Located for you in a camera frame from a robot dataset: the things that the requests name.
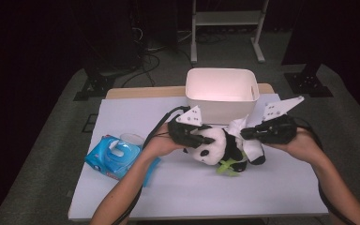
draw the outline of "human hand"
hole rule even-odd
[[[287,144],[267,145],[283,150],[292,157],[310,164],[318,163],[321,158],[325,158],[323,150],[315,143],[312,134],[303,128],[298,128],[296,136]]]
[[[163,157],[170,154],[176,149],[183,149],[185,146],[175,143],[168,132],[168,124],[165,123],[160,127],[156,135],[145,146],[144,152],[151,154],[153,157]]]

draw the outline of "human arm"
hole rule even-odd
[[[157,133],[166,133],[164,124]],[[155,158],[170,154],[184,146],[176,144],[169,135],[154,137],[144,147],[127,174],[113,187],[98,206],[90,224],[113,224],[128,209],[143,185],[144,177]]]
[[[355,224],[360,224],[360,202],[353,196],[335,165],[315,143],[311,134],[299,128],[296,137],[288,144],[269,144],[309,163],[320,181],[322,191],[336,209]],[[331,215],[334,224],[343,224]]]

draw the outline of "blue wipes package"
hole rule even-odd
[[[103,136],[96,147],[84,158],[93,169],[116,180],[122,179],[142,151],[140,145],[125,142],[111,135]],[[156,168],[157,157],[148,168],[143,181],[145,187]]]

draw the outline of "table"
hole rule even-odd
[[[256,36],[252,37],[251,43],[259,63],[265,59],[260,49],[259,40],[262,33],[265,13],[269,0],[264,0],[262,10],[254,11],[208,11],[198,12],[196,1],[192,3],[192,27],[191,27],[191,62],[197,63],[196,33],[199,25],[257,25]]]
[[[262,108],[264,99],[278,100],[269,84],[260,83],[259,90],[261,101],[258,100],[255,110]],[[108,133],[119,136],[131,132],[146,137],[164,113],[186,104],[184,95],[184,86],[110,90],[107,99],[102,100],[89,151]],[[252,117],[260,113],[263,115],[263,111],[254,112]],[[182,151],[174,151],[158,164],[130,219],[327,214],[310,166],[277,149],[265,146],[264,151],[266,162],[260,166],[248,165],[238,177],[218,175],[216,167],[196,161]],[[116,183],[84,164],[68,218],[90,219]]]

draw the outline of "gray carpet floor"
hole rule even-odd
[[[260,44],[266,59],[263,64],[257,62],[249,40],[251,35],[228,35],[214,44],[199,44],[198,63],[194,67],[247,68],[255,73],[258,83],[272,84],[281,98],[299,96],[292,92],[283,74],[301,71],[304,65],[281,65],[291,33],[262,33]],[[180,44],[179,49],[183,52],[167,49],[152,53],[159,58],[159,66],[149,73],[155,86],[185,85],[191,69],[184,54],[189,55],[189,43]],[[156,64],[156,58],[145,58],[146,69]],[[114,87],[120,87],[134,74],[118,78]],[[314,126],[326,154],[360,200],[360,107],[336,72],[322,65],[318,77],[331,90],[333,97],[303,95],[306,100],[290,114],[302,117]],[[87,224],[68,221],[72,193],[92,136],[92,133],[82,132],[83,125],[91,113],[98,112],[102,100],[102,97],[90,97],[87,101],[73,101],[86,79],[84,70],[79,70],[58,99],[0,207],[0,224]],[[140,86],[151,86],[147,76],[137,76],[126,83],[126,87]],[[331,224],[328,216],[270,217],[263,221],[270,225]],[[222,224],[248,224],[248,220],[222,220]]]

